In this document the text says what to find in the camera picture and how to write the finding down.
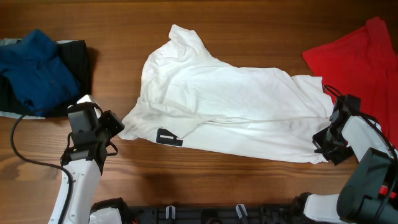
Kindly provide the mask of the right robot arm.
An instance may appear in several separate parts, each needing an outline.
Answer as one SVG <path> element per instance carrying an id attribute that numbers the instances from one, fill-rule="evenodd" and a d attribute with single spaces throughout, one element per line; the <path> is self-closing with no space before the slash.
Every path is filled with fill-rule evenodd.
<path id="1" fill-rule="evenodd" d="M 316 152 L 335 165 L 358 166 L 339 194 L 303 193 L 290 206 L 292 223 L 397 223 L 397 152 L 361 100 L 337 96 L 329 127 L 313 135 Z"/>

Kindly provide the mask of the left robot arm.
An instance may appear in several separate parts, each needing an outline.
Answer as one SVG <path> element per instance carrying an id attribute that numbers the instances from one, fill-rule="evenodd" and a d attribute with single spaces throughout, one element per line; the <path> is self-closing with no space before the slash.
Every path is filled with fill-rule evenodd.
<path id="1" fill-rule="evenodd" d="M 71 133 L 60 159 L 62 182 L 49 223 L 88 223 L 96 188 L 109 153 L 111 139 L 124 125 L 110 110 L 101 111 L 93 102 L 71 105 L 67 109 Z"/>

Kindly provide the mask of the white t-shirt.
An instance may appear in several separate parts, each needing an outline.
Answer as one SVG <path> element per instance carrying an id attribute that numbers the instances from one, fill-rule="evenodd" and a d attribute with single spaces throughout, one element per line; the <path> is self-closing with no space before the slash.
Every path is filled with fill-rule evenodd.
<path id="1" fill-rule="evenodd" d="M 232 66 L 194 30 L 174 25 L 143 66 L 120 137 L 153 142 L 164 129 L 187 148 L 318 164 L 324 157 L 312 137 L 329 125 L 332 109 L 320 77 Z"/>

